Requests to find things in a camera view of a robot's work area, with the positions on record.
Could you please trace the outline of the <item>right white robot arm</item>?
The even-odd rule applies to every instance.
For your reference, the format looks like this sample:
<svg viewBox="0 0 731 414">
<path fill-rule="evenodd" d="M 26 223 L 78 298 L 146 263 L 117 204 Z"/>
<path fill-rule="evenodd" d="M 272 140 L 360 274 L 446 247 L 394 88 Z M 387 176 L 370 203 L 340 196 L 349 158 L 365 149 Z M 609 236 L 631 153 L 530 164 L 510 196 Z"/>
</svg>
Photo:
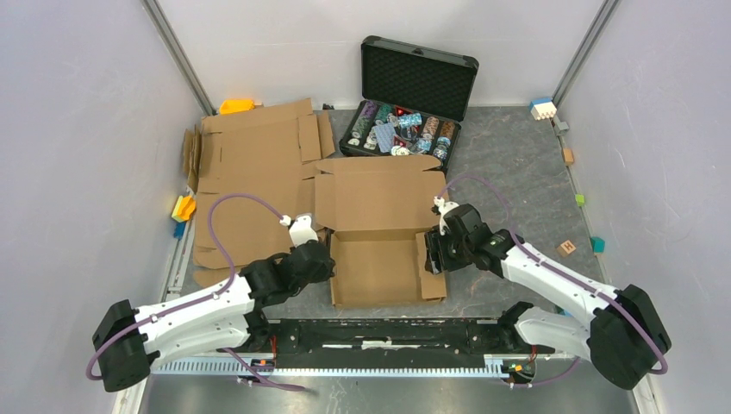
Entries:
<svg viewBox="0 0 731 414">
<path fill-rule="evenodd" d="M 520 303 L 502 316 L 500 345 L 519 352 L 546 346 L 590 362 L 611 384 L 635 388 L 648 374 L 667 370 L 671 339 L 649 295 L 636 285 L 620 289 L 571 270 L 507 229 L 492 231 L 470 204 L 437 197 L 438 225 L 425 235 L 427 271 L 476 267 L 522 285 L 556 304 L 554 314 Z"/>
</svg>

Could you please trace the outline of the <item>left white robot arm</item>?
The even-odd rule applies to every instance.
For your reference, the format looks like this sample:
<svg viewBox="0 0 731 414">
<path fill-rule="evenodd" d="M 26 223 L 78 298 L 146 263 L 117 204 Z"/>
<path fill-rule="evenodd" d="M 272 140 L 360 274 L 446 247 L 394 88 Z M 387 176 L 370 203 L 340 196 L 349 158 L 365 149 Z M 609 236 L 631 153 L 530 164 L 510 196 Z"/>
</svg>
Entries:
<svg viewBox="0 0 731 414">
<path fill-rule="evenodd" d="M 295 297 L 334 275 L 328 247 L 308 241 L 287 253 L 255 260 L 216 285 L 168 302 L 134 308 L 112 304 L 98 324 L 87 376 L 119 392 L 169 362 L 209 351 L 264 349 L 271 329 L 263 309 Z"/>
</svg>

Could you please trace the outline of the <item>brown cardboard box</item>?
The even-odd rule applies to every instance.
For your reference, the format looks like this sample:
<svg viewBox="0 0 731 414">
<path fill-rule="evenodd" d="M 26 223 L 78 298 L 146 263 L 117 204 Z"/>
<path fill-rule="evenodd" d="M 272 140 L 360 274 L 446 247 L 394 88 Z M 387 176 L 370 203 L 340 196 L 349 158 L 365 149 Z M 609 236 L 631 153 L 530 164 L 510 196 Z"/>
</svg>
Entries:
<svg viewBox="0 0 731 414">
<path fill-rule="evenodd" d="M 339 308 L 438 303 L 446 277 L 426 268 L 434 196 L 446 185 L 431 155 L 320 160 L 316 222 L 332 230 L 331 298 Z"/>
</svg>

